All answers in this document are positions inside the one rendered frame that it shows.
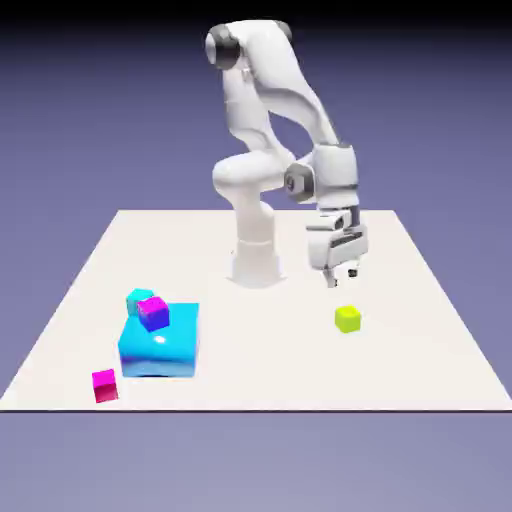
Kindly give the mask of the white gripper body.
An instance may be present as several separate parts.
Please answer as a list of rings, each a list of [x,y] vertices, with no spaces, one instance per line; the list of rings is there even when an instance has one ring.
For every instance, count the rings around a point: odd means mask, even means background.
[[[365,225],[351,228],[308,226],[306,228],[308,258],[313,269],[326,270],[358,260],[368,251]]]

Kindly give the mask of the small yellow-green cube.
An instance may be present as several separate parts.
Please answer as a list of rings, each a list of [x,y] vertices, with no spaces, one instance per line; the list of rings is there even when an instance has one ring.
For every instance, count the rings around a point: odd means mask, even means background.
[[[335,310],[335,325],[342,333],[359,331],[361,313],[353,305],[340,306]]]

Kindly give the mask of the small purple cube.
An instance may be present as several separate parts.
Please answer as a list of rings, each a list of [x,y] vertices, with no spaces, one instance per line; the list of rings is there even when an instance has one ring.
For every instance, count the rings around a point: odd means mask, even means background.
[[[153,332],[165,328],[170,323],[167,303],[159,296],[152,296],[137,303],[140,323],[147,331]]]

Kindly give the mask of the small cyan cube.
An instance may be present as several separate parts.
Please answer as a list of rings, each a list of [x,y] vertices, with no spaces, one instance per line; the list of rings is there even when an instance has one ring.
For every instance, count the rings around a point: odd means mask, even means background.
[[[129,316],[138,315],[138,303],[154,296],[150,289],[135,288],[126,297],[126,306]]]

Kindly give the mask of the small magenta cube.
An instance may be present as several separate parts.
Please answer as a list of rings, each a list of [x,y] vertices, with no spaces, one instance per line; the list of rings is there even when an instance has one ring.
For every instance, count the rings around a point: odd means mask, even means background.
[[[93,372],[92,384],[97,403],[114,401],[119,398],[113,369]]]

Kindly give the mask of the large cyan box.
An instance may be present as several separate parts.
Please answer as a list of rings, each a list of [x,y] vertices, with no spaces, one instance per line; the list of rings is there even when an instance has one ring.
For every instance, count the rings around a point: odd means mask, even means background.
[[[148,331],[129,316],[118,341],[124,377],[191,378],[199,348],[199,304],[169,303],[170,324]]]

